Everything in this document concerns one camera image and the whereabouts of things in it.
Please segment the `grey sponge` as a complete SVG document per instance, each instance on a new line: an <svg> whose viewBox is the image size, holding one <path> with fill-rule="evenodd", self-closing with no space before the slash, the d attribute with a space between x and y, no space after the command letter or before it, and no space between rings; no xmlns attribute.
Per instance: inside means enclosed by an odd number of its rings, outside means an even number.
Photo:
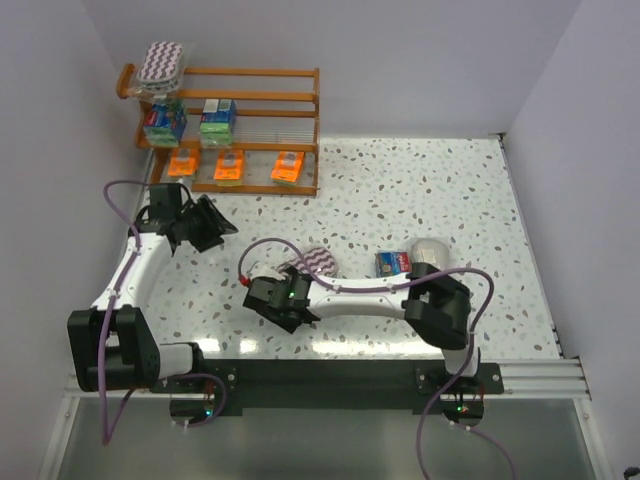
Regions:
<svg viewBox="0 0 640 480"><path fill-rule="evenodd" d="M418 238L409 248L412 263L426 263L438 270L446 270L451 264L449 247L435 238Z"/></svg>
<svg viewBox="0 0 640 480"><path fill-rule="evenodd" d="M319 276L336 278L338 265L333 254L324 247L312 247L302 252L301 257L295 257L288 264L302 273L314 273Z"/></svg>

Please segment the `orange sponge box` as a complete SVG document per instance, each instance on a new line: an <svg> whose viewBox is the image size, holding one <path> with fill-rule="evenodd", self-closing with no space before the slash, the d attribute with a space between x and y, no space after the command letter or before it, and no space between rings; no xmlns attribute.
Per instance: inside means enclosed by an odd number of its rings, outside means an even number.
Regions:
<svg viewBox="0 0 640 480"><path fill-rule="evenodd" d="M297 185L304 168L305 153L281 151L271 172L271 180L280 185Z"/></svg>
<svg viewBox="0 0 640 480"><path fill-rule="evenodd" d="M221 150L216 162L214 183L218 186L241 186L244 170L245 153L243 150Z"/></svg>
<svg viewBox="0 0 640 480"><path fill-rule="evenodd" d="M193 148L175 148L171 152L167 170L171 181L193 181L200 166L201 151Z"/></svg>

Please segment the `blue label green sponge pack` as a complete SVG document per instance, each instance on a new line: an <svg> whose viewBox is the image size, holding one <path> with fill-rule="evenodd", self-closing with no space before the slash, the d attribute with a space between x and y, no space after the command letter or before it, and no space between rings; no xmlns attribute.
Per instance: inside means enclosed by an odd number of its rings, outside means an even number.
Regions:
<svg viewBox="0 0 640 480"><path fill-rule="evenodd" d="M233 143L237 118L232 99L207 99L200 116L199 139L203 148L228 147Z"/></svg>

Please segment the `purple wavy striped sponge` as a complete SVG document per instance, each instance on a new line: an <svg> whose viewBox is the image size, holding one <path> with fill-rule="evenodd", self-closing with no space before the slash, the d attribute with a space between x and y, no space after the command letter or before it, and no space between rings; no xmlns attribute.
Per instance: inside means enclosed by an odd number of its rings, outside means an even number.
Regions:
<svg viewBox="0 0 640 480"><path fill-rule="evenodd" d="M189 43L167 40L151 43L135 70L130 92L156 98L176 93L182 86L192 49Z"/></svg>

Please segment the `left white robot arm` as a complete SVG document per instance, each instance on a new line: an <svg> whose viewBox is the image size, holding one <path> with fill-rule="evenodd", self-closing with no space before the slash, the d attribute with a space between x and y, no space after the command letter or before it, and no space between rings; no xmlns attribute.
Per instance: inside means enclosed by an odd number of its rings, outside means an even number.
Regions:
<svg viewBox="0 0 640 480"><path fill-rule="evenodd" d="M152 388L190 374L202 351L194 342L161 344L146 319L149 299L178 246L206 252L237 233L207 196L193 198L177 183L149 186L148 203L128 226L126 249L105 290L67 321L75 374L84 392Z"/></svg>

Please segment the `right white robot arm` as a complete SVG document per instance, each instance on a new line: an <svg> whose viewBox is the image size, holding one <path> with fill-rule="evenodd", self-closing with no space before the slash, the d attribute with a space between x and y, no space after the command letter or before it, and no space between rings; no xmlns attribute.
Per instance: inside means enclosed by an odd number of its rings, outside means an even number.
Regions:
<svg viewBox="0 0 640 480"><path fill-rule="evenodd" d="M479 371L480 352L469 322L471 292L431 264L415 263L409 272L369 279L338 279L289 267L246 284L243 306L289 333L334 317L402 320L442 351L448 374L472 378Z"/></svg>

